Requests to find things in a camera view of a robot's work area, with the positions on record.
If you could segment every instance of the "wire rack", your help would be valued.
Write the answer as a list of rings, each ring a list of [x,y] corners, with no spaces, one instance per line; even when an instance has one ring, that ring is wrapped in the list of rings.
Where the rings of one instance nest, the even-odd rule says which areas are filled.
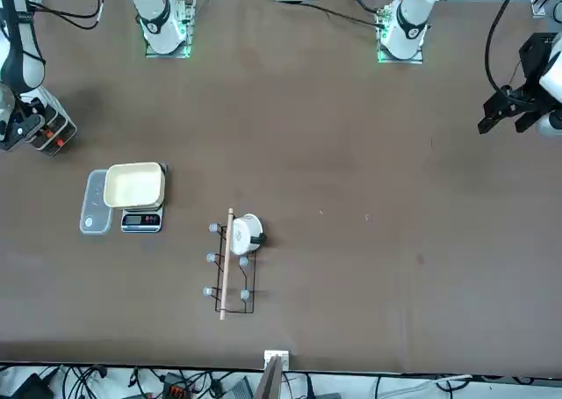
[[[219,313],[220,308],[220,295],[222,293],[222,273],[225,261],[225,248],[227,244],[227,225],[219,225],[218,223],[212,223],[209,225],[209,231],[216,233],[219,236],[219,248],[218,252],[209,252],[207,254],[207,261],[212,262],[217,266],[217,280],[214,287],[206,287],[204,292],[205,296],[209,296],[214,299],[214,310]],[[231,309],[224,308],[224,311],[228,314],[254,314],[255,303],[256,303],[256,252],[251,251],[243,256],[239,256],[237,266],[232,266],[231,257],[231,268],[237,267],[244,278],[244,287],[240,290],[240,308]]]

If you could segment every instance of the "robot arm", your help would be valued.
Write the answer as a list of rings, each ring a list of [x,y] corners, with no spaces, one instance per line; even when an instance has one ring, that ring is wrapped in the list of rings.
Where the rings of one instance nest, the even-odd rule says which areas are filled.
[[[27,0],[0,0],[0,8],[0,149],[8,150],[44,123],[19,95],[43,83],[45,61]]]
[[[33,14],[27,0],[0,0],[0,80],[17,94],[36,89],[45,78]]]
[[[158,54],[170,54],[187,38],[182,0],[133,0],[142,32]]]
[[[522,133],[537,123],[540,134],[562,135],[562,33],[533,33],[519,49],[525,83],[501,87],[484,104],[478,124],[486,134],[501,120],[522,114],[515,130]]]
[[[437,0],[393,0],[390,5],[392,22],[381,44],[396,59],[414,57],[423,43],[428,18]]]

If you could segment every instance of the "black cable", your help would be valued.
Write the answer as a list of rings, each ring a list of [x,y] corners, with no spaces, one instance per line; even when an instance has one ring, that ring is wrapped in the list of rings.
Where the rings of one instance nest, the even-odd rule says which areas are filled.
[[[453,388],[450,385],[450,382],[447,381],[447,386],[449,386],[449,399],[453,399]]]
[[[102,8],[102,4],[105,2],[105,0],[97,0],[97,7],[96,10],[94,12],[92,12],[91,14],[75,14],[72,12],[65,12],[65,11],[59,11],[59,10],[54,10],[52,8],[47,8],[45,5],[43,4],[37,4],[35,2],[30,2],[29,4],[35,8],[35,10],[37,12],[49,12],[51,14],[54,15],[63,15],[65,17],[71,17],[71,18],[94,18],[97,17],[97,15],[99,14],[100,9]]]
[[[190,386],[193,385],[193,388],[191,389],[191,392],[194,393],[195,395],[198,395],[199,393],[201,393],[205,389],[205,384],[207,383],[207,377],[208,376],[211,377],[211,383],[213,383],[213,375],[211,373],[205,373],[204,376],[203,376],[203,383],[201,384],[200,388],[197,388],[197,386],[195,385],[198,378],[190,384]]]
[[[67,399],[67,379],[68,379],[68,373],[70,373],[70,370],[72,369],[72,367],[69,367],[67,372],[64,374],[64,378],[62,379],[62,399]]]
[[[515,65],[515,69],[513,70],[513,74],[511,75],[511,78],[509,78],[508,85],[511,85],[511,83],[513,83],[513,79],[515,78],[515,74],[517,74],[517,69],[519,68],[519,65],[521,65],[521,59],[519,60],[517,65]]]
[[[37,374],[37,375],[40,377],[41,375],[43,375],[44,373],[46,373],[49,368],[53,368],[53,366],[46,366],[46,367],[43,368],[43,369],[41,370],[41,372],[40,372],[39,374]]]
[[[83,377],[83,388],[86,387],[86,393],[88,393],[88,397],[90,399],[97,399],[97,396],[91,390],[90,386],[88,386],[88,379],[95,373],[95,371],[96,370],[94,370],[93,368],[90,368],[89,370],[86,370],[85,374],[83,374],[82,369],[80,367],[78,367],[78,373],[80,373],[80,375]]]
[[[91,367],[88,368],[84,373],[82,372],[82,368],[80,368],[79,366],[77,366],[76,369],[74,369],[73,367],[71,367],[70,369],[72,370],[72,373],[74,373],[74,375],[76,376],[76,381],[72,386],[72,389],[70,389],[70,393],[68,394],[68,397],[72,397],[72,392],[75,389],[76,389],[74,395],[75,399],[77,399],[78,397],[84,397],[83,391],[84,389],[86,389],[86,393],[88,394],[88,397],[90,399],[97,399],[94,392],[92,392],[90,387],[88,386],[88,379],[96,372],[96,369]]]
[[[225,378],[227,378],[230,374],[233,374],[234,371],[229,371],[228,373],[220,376],[216,381],[221,382],[223,381]],[[203,393],[201,393],[201,395],[197,396],[197,398],[201,398],[204,397],[207,393],[209,393],[211,391],[211,388],[213,387],[213,380],[211,380],[211,386],[209,386],[206,390],[203,391]]]
[[[46,13],[49,13],[49,14],[53,14],[56,17],[58,17],[58,18],[60,18],[64,21],[68,22],[69,24],[73,25],[74,27],[78,27],[82,30],[93,30],[99,24],[99,19],[101,18],[100,13],[101,13],[101,10],[103,8],[104,2],[105,2],[105,0],[97,0],[96,11],[91,13],[91,14],[74,14],[74,13],[71,13],[71,12],[58,11],[58,10],[53,10],[51,8],[48,8],[45,5],[36,4],[36,3],[30,3],[30,5],[34,7],[34,11],[36,11],[36,12],[46,12]],[[94,22],[94,24],[92,24],[92,25],[80,25],[80,24],[76,23],[75,21],[69,19],[68,17],[80,18],[80,19],[97,17],[97,19]]]
[[[285,372],[282,373],[283,377],[285,378],[285,381],[287,383],[287,388],[289,389],[289,396],[291,397],[291,399],[294,399],[293,395],[292,395],[292,389],[291,389],[291,382],[289,381],[289,379],[287,378],[287,374]]]
[[[370,12],[371,14],[376,14],[378,12],[378,8],[370,8],[362,0],[354,0],[354,1],[357,2],[361,6],[361,8],[363,8],[367,12]]]
[[[306,377],[306,399],[316,399],[316,394],[314,393],[313,381],[308,373],[305,373]]]
[[[384,28],[384,26],[382,24],[370,23],[369,21],[365,21],[365,20],[360,19],[360,18],[351,17],[349,15],[345,15],[345,14],[342,14],[340,12],[329,10],[328,8],[324,8],[323,6],[318,6],[318,5],[313,5],[313,4],[298,4],[298,5],[307,6],[309,8],[314,8],[315,10],[319,10],[319,11],[324,11],[324,12],[327,12],[328,14],[332,14],[332,15],[336,15],[337,17],[345,18],[345,19],[347,19],[349,21],[352,21],[354,23],[368,25],[368,26],[371,26],[371,27]]]
[[[158,374],[152,368],[149,368],[148,370],[150,371],[150,373],[155,375],[155,377],[160,381],[160,383],[164,383],[166,381],[166,376],[164,374]]]
[[[149,399],[149,396],[147,396],[147,394],[144,393],[144,390],[142,390],[141,382],[139,381],[139,378],[138,378],[138,377],[137,377],[136,383],[137,383],[137,387],[139,388],[140,395],[141,395],[142,397],[145,397],[145,398]]]
[[[463,381],[458,386],[451,386],[449,381],[446,381],[446,383],[447,383],[447,388],[442,387],[439,383],[436,383],[436,386],[442,392],[450,393],[450,392],[456,392],[457,390],[460,390],[461,388],[465,388],[466,386],[468,386],[468,384],[470,382],[469,381]]]
[[[503,4],[501,5],[500,10],[498,11],[492,25],[490,26],[490,31],[489,31],[487,39],[486,39],[486,49],[485,49],[485,52],[484,52],[484,67],[486,69],[486,76],[488,78],[488,81],[490,82],[490,85],[492,85],[494,90],[496,90],[496,92],[500,93],[510,104],[519,105],[519,106],[535,106],[533,103],[525,102],[525,101],[519,100],[517,98],[512,98],[511,96],[509,96],[506,92],[504,92],[498,86],[498,84],[496,84],[496,82],[494,81],[494,78],[492,77],[492,71],[490,70],[490,47],[492,45],[492,37],[494,36],[495,28],[498,26],[498,23],[500,22],[501,16],[503,15],[503,12],[508,7],[508,4],[509,4],[510,1],[511,0],[503,1]]]
[[[377,385],[375,386],[375,399],[378,399],[378,386],[380,386],[380,380],[382,377],[377,378]]]

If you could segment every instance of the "plastic food container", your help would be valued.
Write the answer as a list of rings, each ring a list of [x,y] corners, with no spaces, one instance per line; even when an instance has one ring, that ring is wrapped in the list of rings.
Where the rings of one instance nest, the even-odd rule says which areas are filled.
[[[127,210],[158,208],[164,201],[164,172],[158,163],[114,164],[107,171],[104,202]]]
[[[112,225],[113,209],[104,203],[106,174],[107,169],[98,169],[88,177],[79,225],[85,235],[102,235]]]

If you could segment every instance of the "small white object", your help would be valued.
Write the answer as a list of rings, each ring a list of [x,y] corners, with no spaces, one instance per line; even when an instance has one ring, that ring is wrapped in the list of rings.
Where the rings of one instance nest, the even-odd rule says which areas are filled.
[[[164,186],[158,163],[114,164],[105,177],[104,202],[127,210],[158,208],[164,201]]]
[[[217,255],[214,252],[207,252],[207,261],[209,263],[216,263]]]
[[[219,223],[211,223],[209,225],[209,232],[211,232],[212,234],[218,234],[219,233]]]
[[[254,214],[245,214],[233,221],[232,244],[230,250],[238,255],[255,251],[262,244],[263,226]]]
[[[267,366],[270,359],[279,356],[283,361],[283,371],[289,371],[289,351],[264,351],[263,352],[263,368]]]

